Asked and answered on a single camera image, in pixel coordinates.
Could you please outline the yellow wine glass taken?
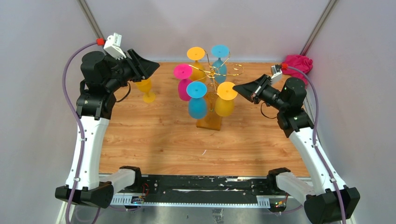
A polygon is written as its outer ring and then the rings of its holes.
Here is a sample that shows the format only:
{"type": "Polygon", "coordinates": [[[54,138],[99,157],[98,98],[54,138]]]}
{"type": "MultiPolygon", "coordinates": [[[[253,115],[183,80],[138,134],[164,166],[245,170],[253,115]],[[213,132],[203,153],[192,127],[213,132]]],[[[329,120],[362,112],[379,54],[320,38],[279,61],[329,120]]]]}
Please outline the yellow wine glass taken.
{"type": "Polygon", "coordinates": [[[151,79],[141,80],[140,82],[135,82],[137,89],[143,92],[143,101],[146,103],[152,103],[156,99],[155,93],[153,93],[151,79]]]}
{"type": "Polygon", "coordinates": [[[230,116],[234,109],[234,99],[238,93],[233,89],[232,82],[223,82],[217,88],[218,98],[215,103],[215,112],[221,117],[230,116]]]}

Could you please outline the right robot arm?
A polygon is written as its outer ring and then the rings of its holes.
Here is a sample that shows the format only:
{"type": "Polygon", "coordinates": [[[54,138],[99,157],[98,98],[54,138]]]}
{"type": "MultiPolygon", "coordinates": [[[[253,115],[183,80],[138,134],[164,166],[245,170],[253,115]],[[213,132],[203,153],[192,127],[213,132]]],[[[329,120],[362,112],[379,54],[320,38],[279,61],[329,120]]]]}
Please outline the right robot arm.
{"type": "Polygon", "coordinates": [[[284,191],[297,199],[312,224],[346,222],[361,196],[357,188],[347,186],[323,151],[316,125],[303,109],[307,94],[305,83],[299,78],[289,77],[280,91],[271,84],[272,78],[262,75],[255,81],[235,85],[233,90],[254,104],[264,102],[278,110],[278,125],[298,150],[312,185],[288,169],[278,168],[269,171],[267,190],[273,195],[284,191]]]}

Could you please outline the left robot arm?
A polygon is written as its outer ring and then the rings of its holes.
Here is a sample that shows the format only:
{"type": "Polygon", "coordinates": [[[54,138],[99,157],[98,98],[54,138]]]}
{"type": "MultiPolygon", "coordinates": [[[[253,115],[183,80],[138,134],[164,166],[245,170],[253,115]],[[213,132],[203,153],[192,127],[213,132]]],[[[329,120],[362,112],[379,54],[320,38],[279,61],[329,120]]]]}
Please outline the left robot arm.
{"type": "Polygon", "coordinates": [[[130,82],[148,80],[159,63],[147,60],[133,49],[127,56],[115,59],[101,51],[82,57],[80,66],[84,79],[80,95],[72,107],[77,117],[77,141],[72,166],[66,183],[57,187],[55,197],[75,205],[107,208],[113,196],[127,188],[132,193],[143,187],[138,167],[122,166],[105,178],[99,176],[103,139],[116,103],[115,92],[130,82]]]}

